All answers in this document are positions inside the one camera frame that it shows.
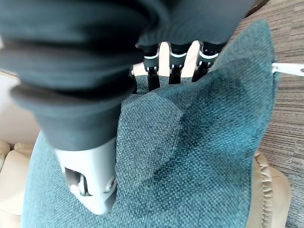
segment teal fabric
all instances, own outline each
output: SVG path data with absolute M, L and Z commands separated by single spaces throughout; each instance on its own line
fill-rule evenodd
M 252 24 L 196 83 L 189 79 L 122 106 L 117 138 L 118 196 L 96 216 L 68 191 L 43 134 L 34 148 L 24 228 L 243 228 L 253 156 L 270 121 L 278 75 L 265 21 Z

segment woven fabric texture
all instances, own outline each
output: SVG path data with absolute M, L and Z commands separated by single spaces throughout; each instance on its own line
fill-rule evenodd
M 96 216 L 68 191 L 43 134 L 32 155 L 24 228 L 243 228 L 254 153 L 271 118 L 278 74 L 265 21 L 252 24 L 196 83 L 184 79 L 122 106 L 117 202 Z

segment black robotic finger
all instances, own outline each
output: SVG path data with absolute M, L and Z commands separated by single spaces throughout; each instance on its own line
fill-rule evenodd
M 200 44 L 199 56 L 192 77 L 192 82 L 198 81 L 208 73 L 208 69 L 212 66 L 213 62 L 224 46 L 225 44 L 214 45 L 208 42 Z
M 144 69 L 148 74 L 148 88 L 149 91 L 157 89 L 160 87 L 160 80 L 158 76 L 159 70 L 159 50 L 160 44 L 152 46 L 137 46 L 139 49 L 143 50 L 143 65 Z
M 169 84 L 181 83 L 181 71 L 184 67 L 186 55 L 191 43 L 185 45 L 170 44 L 170 56 L 169 56 Z

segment robotic hand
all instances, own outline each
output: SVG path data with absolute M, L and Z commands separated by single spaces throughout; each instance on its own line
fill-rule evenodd
M 200 57 L 211 62 L 253 4 L 254 0 L 1 1 L 0 68 L 16 72 L 21 81 L 11 94 L 35 114 L 70 191 L 92 213 L 105 214 L 115 202 L 121 103 L 136 87 L 130 66 L 144 59 L 149 90 L 158 88 L 159 43 L 168 41 L 170 84 L 179 83 L 191 42 L 210 44 Z M 203 75 L 202 63 L 197 78 Z

